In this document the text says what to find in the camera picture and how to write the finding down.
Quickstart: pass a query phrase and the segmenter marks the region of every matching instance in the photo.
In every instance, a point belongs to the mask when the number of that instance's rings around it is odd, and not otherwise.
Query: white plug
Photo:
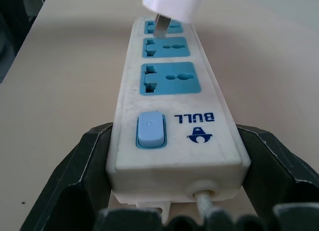
[[[199,3],[200,0],[143,0],[147,9],[183,23],[191,23]]]

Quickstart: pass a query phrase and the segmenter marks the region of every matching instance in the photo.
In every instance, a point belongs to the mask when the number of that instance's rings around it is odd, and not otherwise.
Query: blue switch
[[[165,143],[163,114],[158,111],[141,113],[137,136],[141,147],[155,148],[162,146]]]

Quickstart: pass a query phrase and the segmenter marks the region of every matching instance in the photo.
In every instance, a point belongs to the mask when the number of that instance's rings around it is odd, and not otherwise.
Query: power strip
[[[163,222],[196,192],[233,198],[250,165],[194,27],[171,24],[162,40],[152,18],[133,25],[106,163],[118,201]]]

